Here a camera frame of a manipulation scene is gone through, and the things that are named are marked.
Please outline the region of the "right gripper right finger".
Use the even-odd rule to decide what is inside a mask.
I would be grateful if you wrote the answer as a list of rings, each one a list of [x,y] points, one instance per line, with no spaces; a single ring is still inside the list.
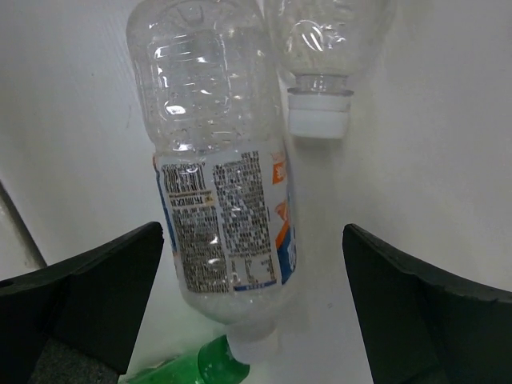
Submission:
[[[509,383],[511,293],[433,266],[355,224],[342,250],[375,383]]]

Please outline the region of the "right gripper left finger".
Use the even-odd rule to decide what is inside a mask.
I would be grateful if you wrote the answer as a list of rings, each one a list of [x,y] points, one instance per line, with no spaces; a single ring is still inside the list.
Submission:
[[[149,222],[1,282],[3,383],[116,383],[127,372],[163,248]]]

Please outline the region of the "clear bottle white blue label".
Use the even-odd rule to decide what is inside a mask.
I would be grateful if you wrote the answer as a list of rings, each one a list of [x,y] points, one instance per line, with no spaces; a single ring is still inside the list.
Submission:
[[[265,361],[297,251],[262,12],[255,1],[143,1],[126,42],[182,296],[224,325],[236,360]]]

